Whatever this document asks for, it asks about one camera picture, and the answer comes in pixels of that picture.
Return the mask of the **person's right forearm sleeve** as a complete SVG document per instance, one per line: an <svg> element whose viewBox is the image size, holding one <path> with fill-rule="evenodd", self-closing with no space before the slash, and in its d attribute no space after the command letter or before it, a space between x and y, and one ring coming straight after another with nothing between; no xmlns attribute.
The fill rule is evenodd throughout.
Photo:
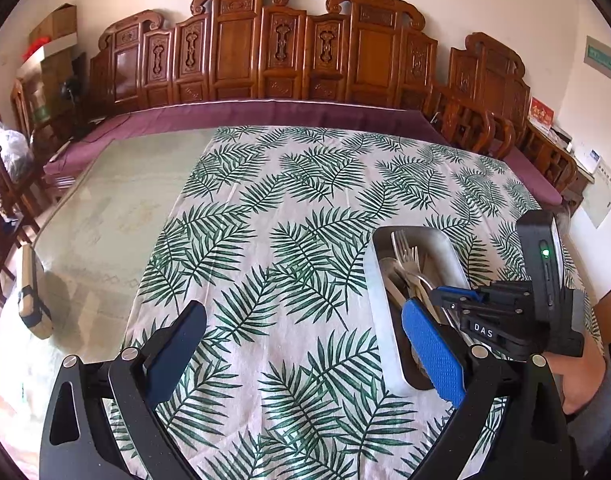
<svg viewBox="0 0 611 480"><path fill-rule="evenodd" d="M567 415L586 479L611 479L611 365L592 401Z"/></svg>

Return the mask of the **person's right hand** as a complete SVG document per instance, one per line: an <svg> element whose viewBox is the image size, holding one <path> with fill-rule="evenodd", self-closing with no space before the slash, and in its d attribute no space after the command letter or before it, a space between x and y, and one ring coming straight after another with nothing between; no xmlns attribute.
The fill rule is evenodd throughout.
<svg viewBox="0 0 611 480"><path fill-rule="evenodd" d="M589 404L607 370L605 358L592 335L584 333L583 353L579 358L552 352L545 352L544 356L552 373L561 377L563 412L575 414Z"/></svg>

